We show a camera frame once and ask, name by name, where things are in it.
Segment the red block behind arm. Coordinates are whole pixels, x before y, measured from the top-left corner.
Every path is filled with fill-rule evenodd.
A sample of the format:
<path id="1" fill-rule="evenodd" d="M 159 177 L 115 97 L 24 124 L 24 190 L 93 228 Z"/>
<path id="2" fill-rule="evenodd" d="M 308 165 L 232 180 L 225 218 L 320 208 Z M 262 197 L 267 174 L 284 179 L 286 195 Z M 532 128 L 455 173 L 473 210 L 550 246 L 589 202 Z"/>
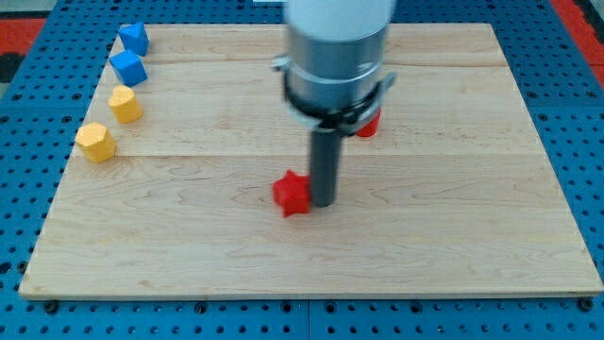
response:
<path id="1" fill-rule="evenodd" d="M 356 135 L 358 137 L 362 137 L 362 138 L 369 138 L 374 136 L 379 128 L 379 121 L 380 121 L 380 116 L 381 116 L 381 108 L 378 108 L 375 112 L 374 117 L 372 118 L 372 120 L 367 123 L 364 127 L 362 127 L 360 130 L 358 130 L 356 132 Z"/>

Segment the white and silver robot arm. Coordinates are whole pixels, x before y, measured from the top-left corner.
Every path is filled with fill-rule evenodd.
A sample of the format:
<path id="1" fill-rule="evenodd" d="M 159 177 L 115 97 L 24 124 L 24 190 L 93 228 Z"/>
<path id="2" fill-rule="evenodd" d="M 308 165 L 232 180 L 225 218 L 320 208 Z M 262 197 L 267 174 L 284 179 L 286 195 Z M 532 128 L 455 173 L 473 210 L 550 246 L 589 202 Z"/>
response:
<path id="1" fill-rule="evenodd" d="M 287 51 L 273 61 L 288 112 L 310 131 L 309 190 L 316 207 L 336 198 L 343 139 L 377 116 L 395 74 L 381 66 L 394 0 L 288 0 Z"/>

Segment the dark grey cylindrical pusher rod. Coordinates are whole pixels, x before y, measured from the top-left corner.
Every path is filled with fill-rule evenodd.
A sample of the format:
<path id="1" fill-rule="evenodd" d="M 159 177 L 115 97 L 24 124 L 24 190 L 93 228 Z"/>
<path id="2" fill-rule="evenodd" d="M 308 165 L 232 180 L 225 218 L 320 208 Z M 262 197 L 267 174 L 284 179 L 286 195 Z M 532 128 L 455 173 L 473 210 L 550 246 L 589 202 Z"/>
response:
<path id="1" fill-rule="evenodd" d="M 310 197 L 316 207 L 335 201 L 342 137 L 336 131 L 310 134 Z"/>

